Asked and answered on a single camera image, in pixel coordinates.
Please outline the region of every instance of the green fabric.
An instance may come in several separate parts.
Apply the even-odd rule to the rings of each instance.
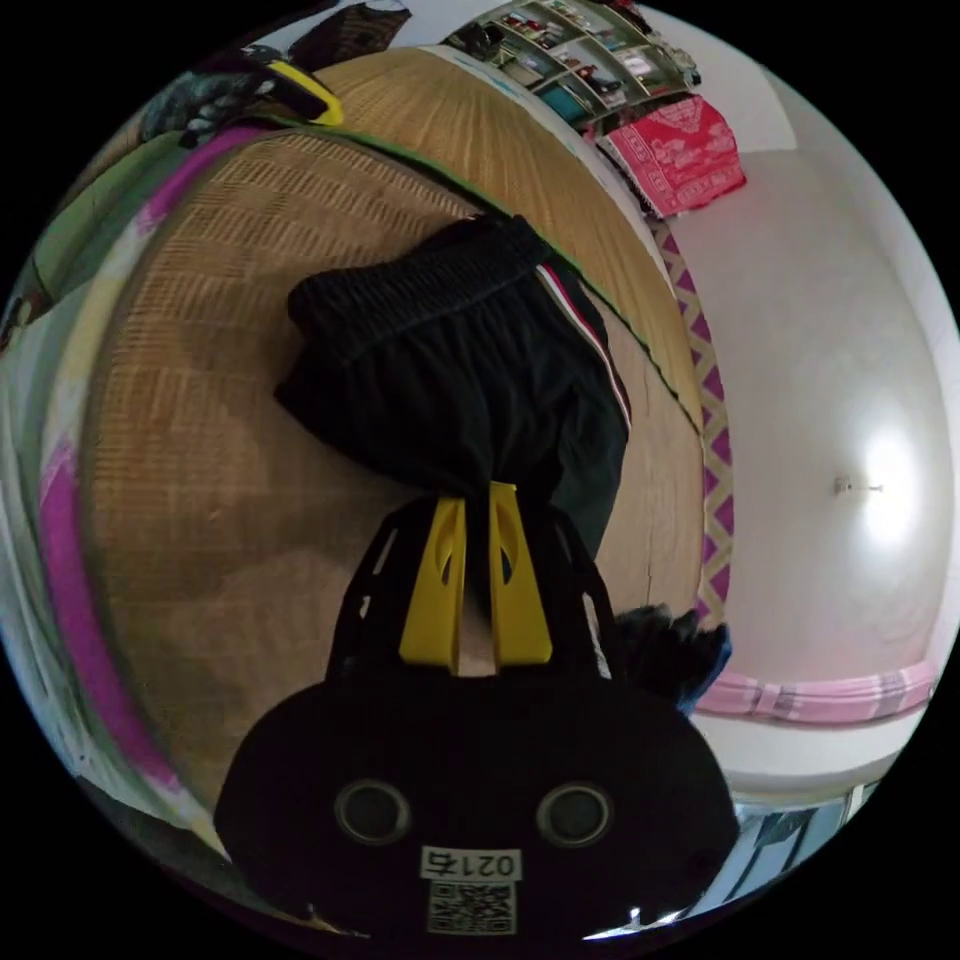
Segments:
[[[124,227],[189,156],[171,133],[104,171],[50,223],[33,262],[54,302],[91,280]]]

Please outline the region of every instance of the woven straw mat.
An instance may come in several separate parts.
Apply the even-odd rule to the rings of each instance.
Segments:
[[[205,176],[113,318],[84,434],[85,546],[118,668],[210,807],[253,723],[323,678],[357,563],[385,514],[416,493],[325,447],[274,401],[301,348],[288,291],[314,272],[399,256],[474,209],[366,148],[268,136]],[[628,460],[644,472],[616,508],[631,570],[618,577],[608,557],[604,573],[615,598],[642,603],[652,565],[686,602],[699,440],[629,332],[608,323],[637,411]],[[664,438],[680,452],[652,469],[649,444]],[[648,490],[654,513],[694,517],[684,555],[665,551],[665,566],[648,549]],[[474,617],[462,647],[463,672],[489,672]]]

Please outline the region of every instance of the patterned fabric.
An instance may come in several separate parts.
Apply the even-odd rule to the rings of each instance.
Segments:
[[[697,613],[704,622],[719,624],[730,591],[733,557],[733,452],[724,404],[723,380],[713,349],[710,326],[697,296],[693,277],[668,224],[650,220],[657,248],[687,324],[690,352],[703,404],[703,566],[697,591]]]
[[[922,706],[933,695],[936,681],[936,668],[926,661],[872,677],[815,683],[764,683],[724,673],[698,710],[805,724],[865,723]]]
[[[258,134],[236,128],[199,148],[112,247],[91,282],[51,391],[40,474],[44,567],[62,642],[84,693],[126,763],[169,811],[172,822],[188,824],[221,852],[209,813],[184,789],[155,747],[110,657],[83,559],[78,464],[86,400],[100,345],[133,269],[193,178],[221,154]]]
[[[597,140],[617,168],[663,219],[742,187],[737,141],[703,97],[672,103]]]

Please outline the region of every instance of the black cloth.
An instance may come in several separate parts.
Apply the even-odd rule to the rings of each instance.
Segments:
[[[673,703],[689,716],[733,653],[730,629],[722,623],[701,630],[690,610],[673,618],[670,608],[639,607],[617,617],[627,676],[648,693]]]
[[[344,7],[290,45],[290,61],[313,73],[390,46],[410,19],[409,10],[374,10],[364,4]]]
[[[596,556],[629,401],[579,278],[523,218],[462,220],[393,262],[309,277],[288,311],[307,347],[276,397],[307,430],[473,504],[492,481],[517,484],[563,510]]]

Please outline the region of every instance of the white wall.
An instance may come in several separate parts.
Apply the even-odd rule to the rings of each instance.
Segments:
[[[882,777],[923,718],[844,730],[787,727],[695,714],[694,725],[716,754],[731,788],[742,794],[799,798],[840,796]]]
[[[946,408],[954,502],[960,503],[960,335],[936,271],[900,206],[852,144],[800,94],[767,74],[796,130],[799,148],[843,190],[891,264],[923,328]],[[960,626],[960,510],[955,510],[947,577],[927,657],[942,668]]]
[[[908,666],[939,611],[954,522],[933,360],[896,277],[814,165],[797,151],[743,164],[743,189],[673,226],[730,420],[730,669],[792,682]],[[836,498],[837,474],[861,470],[885,493]],[[891,505],[887,519],[911,521],[892,543],[876,536]]]

